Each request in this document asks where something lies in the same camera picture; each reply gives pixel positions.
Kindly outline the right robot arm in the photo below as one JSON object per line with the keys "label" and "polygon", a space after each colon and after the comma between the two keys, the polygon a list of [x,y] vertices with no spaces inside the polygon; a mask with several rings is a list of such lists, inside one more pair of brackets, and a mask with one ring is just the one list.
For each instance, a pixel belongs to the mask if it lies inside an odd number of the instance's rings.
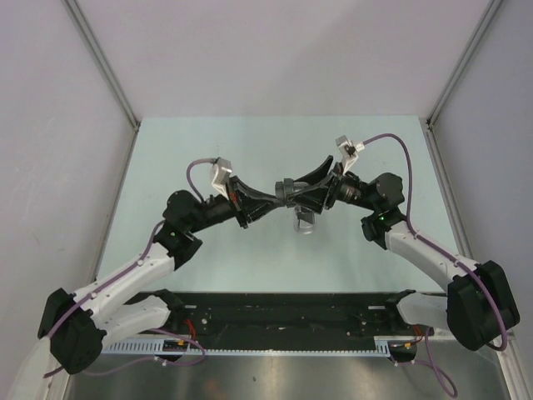
{"label": "right robot arm", "polygon": [[385,172],[364,182],[328,157],[306,176],[279,182],[276,195],[289,207],[317,214],[338,202],[369,210],[361,220],[366,240],[404,258],[443,290],[441,296],[414,290],[395,295],[384,313],[391,333],[422,325],[450,332],[472,351],[495,339],[501,341],[496,350],[506,349],[508,332],[521,317],[503,268],[456,255],[416,229],[399,208],[405,200],[399,176]]}

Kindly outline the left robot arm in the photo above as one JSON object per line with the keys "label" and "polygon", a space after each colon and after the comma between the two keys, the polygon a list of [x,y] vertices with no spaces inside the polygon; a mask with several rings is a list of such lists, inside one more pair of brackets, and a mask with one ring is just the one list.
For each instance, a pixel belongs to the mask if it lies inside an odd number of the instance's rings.
{"label": "left robot arm", "polygon": [[125,310],[126,301],[143,287],[191,260],[202,245],[197,232],[230,219],[245,228],[286,204],[280,192],[260,192],[239,177],[230,177],[224,187],[225,193],[206,201],[187,190],[175,191],[136,258],[103,280],[74,292],[59,288],[47,297],[37,336],[50,342],[62,370],[77,374],[97,359],[112,338],[108,324],[113,313]]}

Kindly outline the dark grey threaded ring nut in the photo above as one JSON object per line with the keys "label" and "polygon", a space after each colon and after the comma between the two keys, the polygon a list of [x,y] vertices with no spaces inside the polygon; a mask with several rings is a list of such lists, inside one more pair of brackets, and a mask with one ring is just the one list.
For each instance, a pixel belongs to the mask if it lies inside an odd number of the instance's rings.
{"label": "dark grey threaded ring nut", "polygon": [[284,178],[282,181],[275,184],[276,198],[283,203],[284,206],[289,207],[291,204],[289,196],[294,193],[294,181],[291,178]]}

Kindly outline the clear elbow fitting with grey nut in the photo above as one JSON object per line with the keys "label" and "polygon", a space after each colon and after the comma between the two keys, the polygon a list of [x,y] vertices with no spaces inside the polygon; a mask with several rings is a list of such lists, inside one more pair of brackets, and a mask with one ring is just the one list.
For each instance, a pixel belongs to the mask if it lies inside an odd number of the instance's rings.
{"label": "clear elbow fitting with grey nut", "polygon": [[316,214],[301,205],[296,205],[293,211],[293,227],[295,231],[303,235],[313,233],[316,227]]}

